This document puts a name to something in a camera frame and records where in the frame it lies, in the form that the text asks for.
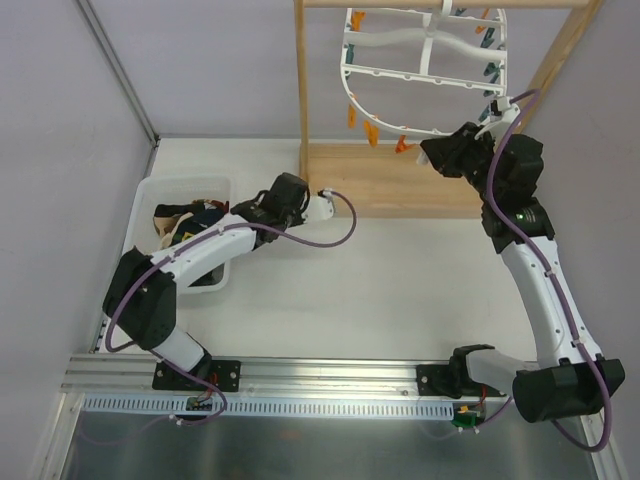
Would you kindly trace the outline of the navy santa sock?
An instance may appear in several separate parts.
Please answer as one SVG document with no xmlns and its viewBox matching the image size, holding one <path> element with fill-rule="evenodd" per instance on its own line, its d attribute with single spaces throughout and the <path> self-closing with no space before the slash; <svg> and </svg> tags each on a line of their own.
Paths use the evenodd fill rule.
<svg viewBox="0 0 640 480">
<path fill-rule="evenodd" d="M 208 228 L 208 225 L 202 221 L 196 220 L 194 217 L 189 217 L 186 220 L 177 224 L 169 234 L 169 246 L 173 247 L 178 245 L 191 237 L 203 232 Z"/>
</svg>

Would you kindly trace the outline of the white plastic clip hanger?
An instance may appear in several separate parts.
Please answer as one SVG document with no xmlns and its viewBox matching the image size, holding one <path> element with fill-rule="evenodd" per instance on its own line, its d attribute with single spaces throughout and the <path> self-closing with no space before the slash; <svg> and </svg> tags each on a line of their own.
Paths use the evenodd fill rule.
<svg viewBox="0 0 640 480">
<path fill-rule="evenodd" d="M 436 128 L 413 128 L 408 125 L 389 123 L 370 113 L 358 101 L 356 94 L 349 86 L 349 79 L 353 74 L 479 90 L 489 100 L 506 95 L 507 17 L 503 9 L 492 11 L 487 8 L 481 16 L 474 17 L 467 16 L 463 8 L 454 9 L 450 1 L 445 1 L 441 8 L 429 11 L 397 8 L 374 8 L 372 11 L 380 15 L 418 18 L 421 26 L 370 33 L 362 30 L 362 21 L 367 14 L 365 9 L 349 8 L 346 11 L 340 76 L 349 104 L 352 104 L 356 110 L 357 119 L 361 117 L 363 122 L 368 120 L 374 123 L 379 132 L 385 131 L 399 137 L 401 135 L 438 137 L 444 134 Z M 489 16 L 491 12 L 495 14 L 493 18 Z M 364 66 L 355 62 L 355 50 L 358 46 L 377 48 L 407 42 L 418 42 L 421 45 L 419 66 L 416 71 Z M 470 80 L 434 74 L 432 56 L 437 46 L 443 46 L 465 60 L 485 62 L 483 78 Z"/>
</svg>

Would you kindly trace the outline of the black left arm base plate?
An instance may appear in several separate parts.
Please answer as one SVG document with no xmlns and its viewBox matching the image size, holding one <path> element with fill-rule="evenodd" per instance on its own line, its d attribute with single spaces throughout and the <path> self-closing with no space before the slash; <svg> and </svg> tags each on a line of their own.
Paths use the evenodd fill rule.
<svg viewBox="0 0 640 480">
<path fill-rule="evenodd" d="M 222 392 L 237 392 L 241 377 L 241 362 L 238 360 L 212 359 L 206 355 L 190 374 L 216 386 Z M 200 383 L 190 380 L 171 368 L 166 362 L 156 365 L 152 389 L 157 391 L 199 391 L 205 390 Z"/>
</svg>

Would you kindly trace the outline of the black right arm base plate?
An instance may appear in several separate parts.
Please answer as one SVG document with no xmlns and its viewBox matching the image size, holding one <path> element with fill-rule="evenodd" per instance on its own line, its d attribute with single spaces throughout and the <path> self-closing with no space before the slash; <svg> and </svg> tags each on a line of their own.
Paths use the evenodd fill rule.
<svg viewBox="0 0 640 480">
<path fill-rule="evenodd" d="M 465 370 L 459 371 L 449 364 L 419 364 L 415 367 L 416 384 L 420 396 L 443 396 L 451 399 L 462 397 L 504 397 L 493 387 L 470 379 Z"/>
</svg>

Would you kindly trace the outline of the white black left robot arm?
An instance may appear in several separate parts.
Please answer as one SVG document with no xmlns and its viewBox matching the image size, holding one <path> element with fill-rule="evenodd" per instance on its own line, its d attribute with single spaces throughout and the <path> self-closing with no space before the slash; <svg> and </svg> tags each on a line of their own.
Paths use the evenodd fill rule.
<svg viewBox="0 0 640 480">
<path fill-rule="evenodd" d="M 175 368 L 186 388 L 209 380 L 211 355 L 177 325 L 177 299 L 194 282 L 233 258 L 278 238 L 302 223 L 308 184 L 282 173 L 271 188 L 233 206 L 213 226 L 154 255 L 137 248 L 116 268 L 102 310 L 139 348 Z"/>
</svg>

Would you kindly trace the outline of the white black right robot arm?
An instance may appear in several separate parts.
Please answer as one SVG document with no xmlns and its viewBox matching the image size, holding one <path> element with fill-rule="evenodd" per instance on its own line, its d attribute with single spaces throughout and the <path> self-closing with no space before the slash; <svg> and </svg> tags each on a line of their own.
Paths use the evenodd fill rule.
<svg viewBox="0 0 640 480">
<path fill-rule="evenodd" d="M 537 358 L 520 360 L 487 344 L 462 346 L 427 384 L 451 398 L 491 387 L 511 396 L 529 423 L 608 413 L 625 371 L 620 360 L 604 357 L 570 295 L 555 231 L 534 196 L 543 146 L 522 134 L 511 136 L 500 154 L 495 146 L 473 123 L 420 144 L 439 174 L 463 178 L 478 192 L 482 226 L 517 285 Z"/>
</svg>

